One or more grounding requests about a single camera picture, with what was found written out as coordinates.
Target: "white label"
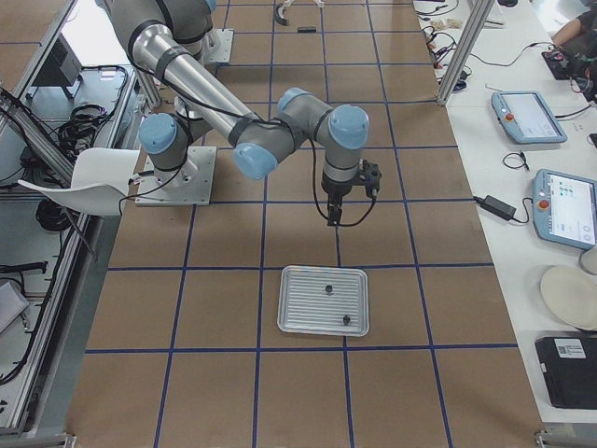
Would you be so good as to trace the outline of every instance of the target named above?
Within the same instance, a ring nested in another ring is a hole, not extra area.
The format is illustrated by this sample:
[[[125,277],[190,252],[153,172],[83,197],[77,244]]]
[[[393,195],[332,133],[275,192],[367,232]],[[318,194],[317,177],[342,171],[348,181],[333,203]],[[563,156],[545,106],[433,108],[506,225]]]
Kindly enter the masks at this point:
[[[579,339],[555,339],[556,348],[560,357],[572,357],[576,359],[585,359],[585,351]]]

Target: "robotic arm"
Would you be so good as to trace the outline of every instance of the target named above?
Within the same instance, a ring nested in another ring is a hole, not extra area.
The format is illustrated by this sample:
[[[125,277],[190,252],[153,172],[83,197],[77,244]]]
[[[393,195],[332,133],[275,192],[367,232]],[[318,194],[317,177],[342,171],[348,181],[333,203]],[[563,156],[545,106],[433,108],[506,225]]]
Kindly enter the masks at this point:
[[[326,150],[322,186],[328,225],[340,224],[342,198],[364,186],[374,202],[381,173],[361,160],[368,139],[368,116],[355,106],[331,107],[301,89],[288,90],[272,121],[260,119],[201,64],[203,38],[212,30],[216,0],[104,0],[104,8],[129,59],[174,89],[176,117],[146,119],[139,139],[157,172],[177,171],[176,188],[197,170],[186,145],[215,129],[234,147],[241,172],[261,179],[311,139]],[[184,123],[191,124],[184,129]]]

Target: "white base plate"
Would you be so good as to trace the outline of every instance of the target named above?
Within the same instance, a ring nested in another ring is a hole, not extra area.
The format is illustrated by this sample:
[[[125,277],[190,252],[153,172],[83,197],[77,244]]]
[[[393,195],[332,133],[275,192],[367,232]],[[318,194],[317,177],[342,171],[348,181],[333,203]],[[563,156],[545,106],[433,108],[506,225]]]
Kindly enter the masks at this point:
[[[204,63],[229,63],[230,54],[232,54],[232,39],[234,38],[234,30],[214,30],[219,34],[220,45],[215,51],[207,50],[205,53]]]
[[[171,205],[209,205],[214,183],[215,147],[188,147],[188,158],[199,168],[198,173],[184,186],[167,190],[158,189],[147,197],[135,198],[137,205],[171,206]],[[153,163],[147,158],[145,171],[153,170]],[[154,176],[142,177],[139,193],[147,193],[158,186]]]
[[[296,333],[365,336],[367,274],[359,269],[287,266],[282,271],[278,327]]]

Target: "ribbed tray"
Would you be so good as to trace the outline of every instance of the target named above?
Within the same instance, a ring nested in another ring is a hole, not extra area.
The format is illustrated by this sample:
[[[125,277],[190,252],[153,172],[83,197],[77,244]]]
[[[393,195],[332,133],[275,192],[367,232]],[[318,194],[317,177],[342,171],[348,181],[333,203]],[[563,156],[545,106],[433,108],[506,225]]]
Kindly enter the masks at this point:
[[[282,271],[278,327],[296,333],[365,336],[367,275],[359,269],[287,266]]]

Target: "black connector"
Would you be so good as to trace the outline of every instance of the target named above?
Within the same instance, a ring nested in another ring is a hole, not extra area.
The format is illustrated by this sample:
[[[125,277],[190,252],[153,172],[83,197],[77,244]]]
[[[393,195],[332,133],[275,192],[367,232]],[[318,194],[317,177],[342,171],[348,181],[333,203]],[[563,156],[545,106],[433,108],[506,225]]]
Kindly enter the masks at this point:
[[[485,199],[482,199],[479,196],[473,196],[473,198],[483,210],[487,210],[488,212],[493,213],[505,221],[512,219],[516,213],[516,208],[514,208],[512,205],[503,203],[502,201],[495,199],[493,196],[485,196]]]

